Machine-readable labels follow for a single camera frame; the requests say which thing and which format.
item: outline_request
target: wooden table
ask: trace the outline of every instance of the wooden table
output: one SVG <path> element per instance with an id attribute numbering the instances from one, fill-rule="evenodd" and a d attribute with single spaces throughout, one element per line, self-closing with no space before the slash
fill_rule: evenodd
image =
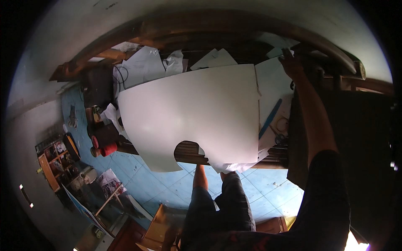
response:
<path id="1" fill-rule="evenodd" d="M 200 165 L 209 165 L 204 155 L 198 154 L 199 146 L 192 141 L 179 143 L 174 150 L 174 158 L 177 162 L 185 162 Z M 124 153 L 139 155 L 133 144 L 120 135 L 117 150 Z M 287 169 L 287 139 L 281 144 L 273 146 L 268 150 L 269 156 L 254 165 L 252 168 L 261 169 Z"/>

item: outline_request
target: wooden cabinet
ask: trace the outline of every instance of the wooden cabinet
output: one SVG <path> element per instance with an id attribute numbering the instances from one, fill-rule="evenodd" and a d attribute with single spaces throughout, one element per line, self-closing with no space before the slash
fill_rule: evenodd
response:
<path id="1" fill-rule="evenodd" d="M 53 141 L 41 151 L 38 160 L 54 192 L 60 189 L 61 184 L 66 186 L 78 175 L 78 169 L 75 167 L 74 160 L 72 160 L 62 138 Z"/>

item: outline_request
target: white wall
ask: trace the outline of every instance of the white wall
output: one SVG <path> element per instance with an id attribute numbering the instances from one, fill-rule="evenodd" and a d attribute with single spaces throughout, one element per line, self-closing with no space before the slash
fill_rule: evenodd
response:
<path id="1" fill-rule="evenodd" d="M 56 250 L 71 251 L 89 222 L 66 209 L 50 188 L 40 168 L 35 145 L 63 131 L 60 99 L 40 105 L 7 122 L 7 164 L 10 183 L 22 208 Z M 30 208 L 19 185 L 34 204 Z"/>
<path id="2" fill-rule="evenodd" d="M 248 10 L 291 22 L 357 56 L 367 77 L 392 82 L 376 39 L 346 0 L 60 0 L 43 17 L 20 60 L 8 106 L 18 110 L 55 99 L 63 83 L 48 79 L 56 67 L 113 28 L 149 13 L 197 8 Z"/>

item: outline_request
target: white paper sheet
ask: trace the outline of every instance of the white paper sheet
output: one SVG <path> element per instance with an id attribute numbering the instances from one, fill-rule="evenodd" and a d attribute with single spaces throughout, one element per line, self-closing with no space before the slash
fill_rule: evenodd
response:
<path id="1" fill-rule="evenodd" d="M 101 114 L 100 117 L 103 119 L 103 116 L 106 116 L 106 118 L 110 119 L 113 125 L 116 127 L 117 131 L 119 134 L 123 131 L 121 128 L 119 122 L 118 122 L 118 117 L 117 117 L 117 111 L 116 107 L 112 105 L 111 103 L 106 107 L 106 110 L 104 110 Z"/>
<path id="2" fill-rule="evenodd" d="M 262 95 L 260 98 L 260 123 L 264 125 L 278 99 L 293 96 L 293 90 L 290 88 L 292 79 L 286 75 L 277 58 L 268 59 L 257 64 L 255 71 L 258 88 Z"/>
<path id="3" fill-rule="evenodd" d="M 189 71 L 138 85 L 120 93 L 119 108 L 130 141 L 152 171 L 181 170 L 173 153 L 185 140 L 197 142 L 212 163 L 257 161 L 253 65 Z"/>
<path id="4" fill-rule="evenodd" d="M 268 32 L 264 32 L 260 37 L 257 38 L 257 41 L 268 43 L 273 47 L 278 47 L 280 49 L 290 48 L 300 43 L 296 40 L 287 37 L 281 37 Z"/>
<path id="5" fill-rule="evenodd" d="M 261 93 L 260 98 L 260 123 L 264 125 L 267 117 L 274 108 L 276 102 L 281 98 L 282 103 L 279 107 L 274 119 L 272 120 L 272 127 L 276 129 L 276 123 L 279 118 L 284 117 L 289 119 L 290 106 L 293 97 L 293 90 L 290 88 L 291 79 L 286 75 L 285 71 L 277 58 L 269 59 L 259 63 L 255 66 L 258 88 Z M 287 136 L 287 130 L 283 132 L 277 131 L 279 134 Z M 276 145 L 275 133 L 271 128 L 268 128 L 261 139 L 258 141 L 258 157 L 259 161 L 268 156 L 268 150 Z M 231 171 L 239 171 L 240 173 L 246 171 L 250 167 L 258 163 L 212 163 L 209 161 L 214 170 L 224 173 Z"/>
<path id="6" fill-rule="evenodd" d="M 220 49 L 218 51 L 218 57 L 208 61 L 208 67 L 219 67 L 226 65 L 237 65 L 237 62 L 225 49 Z"/>
<path id="7" fill-rule="evenodd" d="M 166 77 L 183 72 L 183 53 L 181 53 L 181 50 L 172 52 L 166 61 Z"/>
<path id="8" fill-rule="evenodd" d="M 213 49 L 193 66 L 190 67 L 192 71 L 203 68 L 227 66 L 227 65 L 237 65 L 236 60 L 225 50 Z"/>
<path id="9" fill-rule="evenodd" d="M 203 56 L 200 60 L 198 60 L 193 66 L 190 67 L 192 71 L 208 68 L 208 62 L 212 59 L 217 58 L 219 52 L 217 49 L 213 49 L 212 51 L 208 52 L 207 55 Z"/>
<path id="10" fill-rule="evenodd" d="M 127 61 L 123 60 L 123 66 L 129 72 L 125 81 L 126 88 L 163 78 L 166 73 L 158 49 L 149 46 L 142 47 Z"/>

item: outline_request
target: poster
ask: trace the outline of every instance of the poster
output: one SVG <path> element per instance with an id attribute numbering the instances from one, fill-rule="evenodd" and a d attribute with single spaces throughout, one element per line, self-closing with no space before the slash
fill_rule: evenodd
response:
<path id="1" fill-rule="evenodd" d="M 102 224 L 99 222 L 99 220 L 88 210 L 86 209 L 85 206 L 83 206 L 68 190 L 67 188 L 62 184 L 64 190 L 67 192 L 68 197 L 73 201 L 74 205 L 76 206 L 76 208 L 78 209 L 78 211 L 87 217 L 87 219 L 93 224 L 95 225 L 97 228 L 99 228 L 101 231 L 103 231 L 104 233 L 106 233 L 107 235 L 109 235 L 110 237 L 114 238 L 113 236 L 111 236 L 109 234 L 109 231 L 106 230 Z"/>

